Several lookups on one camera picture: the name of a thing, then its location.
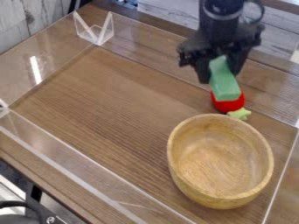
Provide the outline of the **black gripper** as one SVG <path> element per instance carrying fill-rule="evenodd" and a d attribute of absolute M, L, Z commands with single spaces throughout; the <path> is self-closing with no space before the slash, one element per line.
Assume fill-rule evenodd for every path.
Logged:
<path fill-rule="evenodd" d="M 259 16 L 245 19 L 245 5 L 202 5 L 199 28 L 178 45 L 179 66 L 191 66 L 202 84 L 211 79 L 210 62 L 227 57 L 235 76 L 245 66 L 249 53 L 262 43 L 266 7 L 259 5 Z"/>

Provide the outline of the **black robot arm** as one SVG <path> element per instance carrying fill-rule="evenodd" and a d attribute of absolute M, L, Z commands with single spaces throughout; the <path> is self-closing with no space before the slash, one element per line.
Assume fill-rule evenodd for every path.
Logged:
<path fill-rule="evenodd" d="M 246 3 L 259 9 L 259 17 L 251 21 L 243 18 Z M 265 13 L 262 0 L 201 0 L 199 28 L 178 45 L 177 52 L 179 66 L 194 68 L 202 84 L 210 83 L 210 63 L 222 55 L 233 74 L 239 74 L 253 48 L 262 44 Z"/>

